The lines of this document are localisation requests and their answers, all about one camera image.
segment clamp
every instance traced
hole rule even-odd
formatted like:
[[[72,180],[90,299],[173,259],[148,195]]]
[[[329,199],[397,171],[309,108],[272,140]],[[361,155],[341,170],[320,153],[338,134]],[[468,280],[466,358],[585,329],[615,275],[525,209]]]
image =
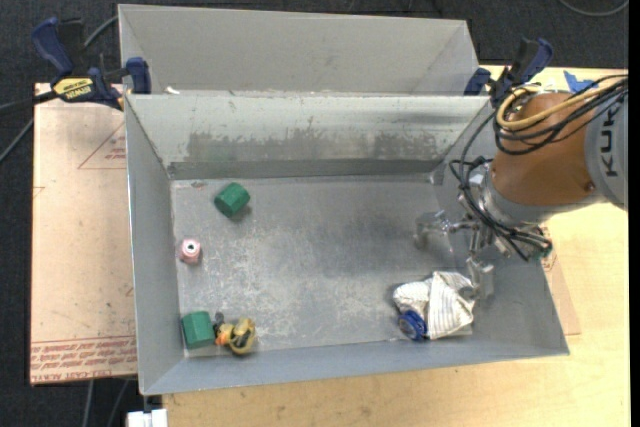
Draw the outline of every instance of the clamp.
[[[148,94],[151,92],[151,78],[147,63],[141,57],[130,58],[124,68],[104,73],[95,66],[89,67],[86,74],[75,75],[78,66],[75,61],[82,61],[84,48],[74,45],[84,28],[77,22],[70,22],[63,30],[68,44],[63,43],[58,31],[58,19],[51,17],[40,23],[31,32],[38,55],[49,61],[56,68],[57,75],[51,81],[51,91],[33,98],[33,104],[42,103],[54,98],[69,103],[94,102],[122,110],[124,107],[122,94],[115,89],[110,80],[131,76],[134,93]],[[69,55],[66,47],[72,49],[74,59]]]

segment gray surface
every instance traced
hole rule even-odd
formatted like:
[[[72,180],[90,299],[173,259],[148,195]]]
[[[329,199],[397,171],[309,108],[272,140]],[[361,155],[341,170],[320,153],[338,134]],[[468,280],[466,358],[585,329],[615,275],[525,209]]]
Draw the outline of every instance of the gray surface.
[[[227,180],[172,184],[176,241],[203,251],[199,266],[176,262],[180,311],[251,316],[260,351],[396,338],[391,286],[452,265],[446,239],[413,244],[415,218],[437,208],[424,176],[241,183],[251,201],[237,220],[213,205]]]
[[[395,329],[395,286],[466,260],[464,244],[420,252],[412,240],[420,214],[455,201],[428,172],[486,105],[460,96],[475,66],[464,22],[120,13],[123,59],[142,52],[154,90],[181,91],[127,96],[143,394],[566,352],[542,269],[519,261],[496,260],[496,297],[472,336],[413,344]],[[416,55],[395,46],[407,37]],[[212,201],[233,180],[252,200],[229,220]],[[201,240],[200,266],[177,261],[183,237]],[[256,351],[185,351],[179,319],[192,309],[254,317]]]
[[[182,337],[169,180],[129,105],[125,113],[138,380],[145,390],[180,362]]]
[[[460,96],[477,68],[460,20],[139,5],[119,6],[119,16],[122,62],[145,58],[154,93]]]
[[[486,103],[213,92],[129,101],[173,179],[424,173]]]
[[[464,244],[452,251],[448,239],[437,238],[420,252],[412,243],[416,217],[436,210],[436,197],[443,192],[448,201],[455,197],[450,184],[442,191],[429,183],[426,173],[397,171],[386,176],[244,178],[239,181],[252,199],[229,220],[212,201],[232,175],[172,180],[168,195],[171,164],[165,161],[166,168],[160,170],[152,143],[171,129],[149,140],[145,127],[132,117],[133,109],[144,105],[145,112],[152,112],[146,109],[166,104],[166,97],[140,99],[128,97],[127,136],[135,184],[133,251],[142,393],[567,352],[540,265],[495,254],[485,257],[497,268],[496,296],[476,306],[473,335],[413,344],[397,332],[390,301],[395,286],[437,269],[463,269]],[[144,124],[154,118],[142,119]],[[468,132],[454,147],[467,137]],[[183,237],[202,242],[199,266],[187,267],[175,258],[174,248]],[[228,319],[254,317],[256,351],[246,358],[218,347],[185,351],[179,319],[193,309],[211,314],[221,310]]]

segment green block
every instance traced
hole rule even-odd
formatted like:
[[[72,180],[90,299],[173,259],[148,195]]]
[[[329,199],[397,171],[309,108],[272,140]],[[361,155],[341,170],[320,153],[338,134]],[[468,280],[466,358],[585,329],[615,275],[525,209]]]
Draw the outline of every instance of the green block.
[[[187,349],[199,349],[212,345],[215,341],[208,311],[194,311],[182,317],[182,331]]]
[[[214,205],[227,217],[237,214],[247,203],[249,203],[249,193],[239,183],[232,182],[213,200]]]

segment plastic object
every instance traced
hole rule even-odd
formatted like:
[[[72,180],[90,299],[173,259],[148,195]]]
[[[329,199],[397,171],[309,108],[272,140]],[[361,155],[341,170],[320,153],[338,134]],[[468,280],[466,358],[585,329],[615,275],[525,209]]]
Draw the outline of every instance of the plastic object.
[[[233,217],[249,202],[251,196],[239,183],[232,182],[218,194],[213,203],[225,216]]]
[[[207,311],[195,311],[182,317],[182,330],[187,349],[199,349],[215,341],[211,317]]]
[[[422,340],[427,334],[427,324],[415,311],[408,311],[398,318],[400,331],[414,341]]]

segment gray carpet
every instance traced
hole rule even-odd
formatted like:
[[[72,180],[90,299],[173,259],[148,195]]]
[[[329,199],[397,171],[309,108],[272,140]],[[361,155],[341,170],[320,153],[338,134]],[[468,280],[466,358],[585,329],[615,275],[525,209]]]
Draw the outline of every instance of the gray carpet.
[[[570,0],[583,10],[608,10],[623,0]],[[31,45],[31,29],[50,16],[81,17],[89,30],[115,14],[119,3],[197,5],[281,10],[284,0],[2,0],[0,9],[0,104],[26,99],[31,85],[53,77]],[[287,0],[286,9],[369,13],[385,16],[444,17],[469,22],[482,63],[509,61],[522,36],[543,37],[562,67],[628,67],[629,10],[614,16],[586,17],[557,0]],[[107,67],[118,63],[113,29],[96,44]],[[0,116],[0,152],[30,118],[29,111]],[[31,252],[32,134],[0,163],[0,425],[80,425],[86,383],[32,388],[27,381]],[[90,425],[104,425],[122,386],[96,384]],[[132,384],[117,418],[140,409]]]

